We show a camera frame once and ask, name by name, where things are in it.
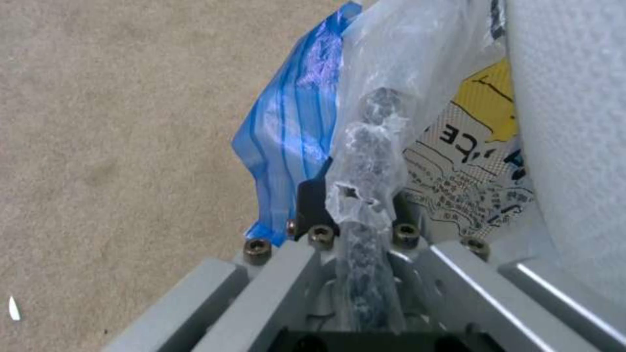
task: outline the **screw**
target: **screw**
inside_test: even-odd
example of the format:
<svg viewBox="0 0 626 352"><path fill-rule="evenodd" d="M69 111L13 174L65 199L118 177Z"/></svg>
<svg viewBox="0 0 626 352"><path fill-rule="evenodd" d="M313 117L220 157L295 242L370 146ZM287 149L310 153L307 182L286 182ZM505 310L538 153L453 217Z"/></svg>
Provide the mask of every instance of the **screw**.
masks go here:
<svg viewBox="0 0 626 352"><path fill-rule="evenodd" d="M478 237L465 237L461 239L461 244L483 261L487 261L489 258L489 244L485 240Z"/></svg>
<svg viewBox="0 0 626 352"><path fill-rule="evenodd" d="M412 224L398 224L393 228L392 242L403 249L413 249L418 246L419 231Z"/></svg>
<svg viewBox="0 0 626 352"><path fill-rule="evenodd" d="M285 224L285 232L287 233L287 237L289 239L294 239L295 237L295 220L289 219Z"/></svg>
<svg viewBox="0 0 626 352"><path fill-rule="evenodd" d="M309 244L321 251L331 249L335 241L335 232L326 225L311 226L308 235Z"/></svg>
<svg viewBox="0 0 626 352"><path fill-rule="evenodd" d="M272 244L267 239L249 239L244 244L244 259L248 263L263 265L272 256Z"/></svg>

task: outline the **blue plastic bag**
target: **blue plastic bag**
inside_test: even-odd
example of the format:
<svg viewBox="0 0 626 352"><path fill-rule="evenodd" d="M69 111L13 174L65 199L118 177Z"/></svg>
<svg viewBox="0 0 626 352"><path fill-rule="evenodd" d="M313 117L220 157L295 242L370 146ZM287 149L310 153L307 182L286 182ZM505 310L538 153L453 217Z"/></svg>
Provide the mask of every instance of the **blue plastic bag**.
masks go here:
<svg viewBox="0 0 626 352"><path fill-rule="evenodd" d="M255 179L259 219L249 237L279 246L295 216L298 184L313 178L328 159L336 121L341 33L361 6L346 3L294 46L254 103L232 141Z"/></svg>

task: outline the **clear plastic bag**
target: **clear plastic bag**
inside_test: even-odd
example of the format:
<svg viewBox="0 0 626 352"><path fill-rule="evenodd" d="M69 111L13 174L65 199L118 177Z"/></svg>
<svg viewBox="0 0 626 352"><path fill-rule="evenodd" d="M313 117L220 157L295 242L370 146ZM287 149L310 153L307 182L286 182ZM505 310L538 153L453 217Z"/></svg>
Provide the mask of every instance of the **clear plastic bag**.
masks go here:
<svg viewBox="0 0 626 352"><path fill-rule="evenodd" d="M464 78L502 57L485 45L490 10L488 0L379 1L344 32L334 162L326 174L326 208L342 234L337 297L344 329L404 328L386 257L393 197L407 181L403 150Z"/></svg>

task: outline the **beige carpet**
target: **beige carpet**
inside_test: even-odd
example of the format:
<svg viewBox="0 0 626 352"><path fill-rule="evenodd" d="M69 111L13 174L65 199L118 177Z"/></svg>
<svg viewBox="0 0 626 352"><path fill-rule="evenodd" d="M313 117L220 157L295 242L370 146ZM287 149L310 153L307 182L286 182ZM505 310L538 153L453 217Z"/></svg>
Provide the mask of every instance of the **beige carpet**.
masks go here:
<svg viewBox="0 0 626 352"><path fill-rule="evenodd" d="M230 139L340 4L0 0L0 350L98 350L240 249L257 206Z"/></svg>

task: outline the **gray metal bar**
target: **gray metal bar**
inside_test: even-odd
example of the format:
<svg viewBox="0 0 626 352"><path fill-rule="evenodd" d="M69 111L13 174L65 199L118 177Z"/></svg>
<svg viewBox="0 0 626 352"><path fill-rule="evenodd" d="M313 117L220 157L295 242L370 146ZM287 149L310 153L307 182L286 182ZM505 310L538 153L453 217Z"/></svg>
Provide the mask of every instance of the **gray metal bar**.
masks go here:
<svg viewBox="0 0 626 352"><path fill-rule="evenodd" d="M318 252L286 241L193 350L266 351L283 327L304 327L321 274Z"/></svg>
<svg viewBox="0 0 626 352"><path fill-rule="evenodd" d="M418 256L416 293L448 331L486 331L507 351L595 351L457 242Z"/></svg>
<svg viewBox="0 0 626 352"><path fill-rule="evenodd" d="M573 277L536 259L499 271L599 349L626 351L626 313Z"/></svg>
<svg viewBox="0 0 626 352"><path fill-rule="evenodd" d="M104 350L189 351L247 283L244 268L206 259Z"/></svg>

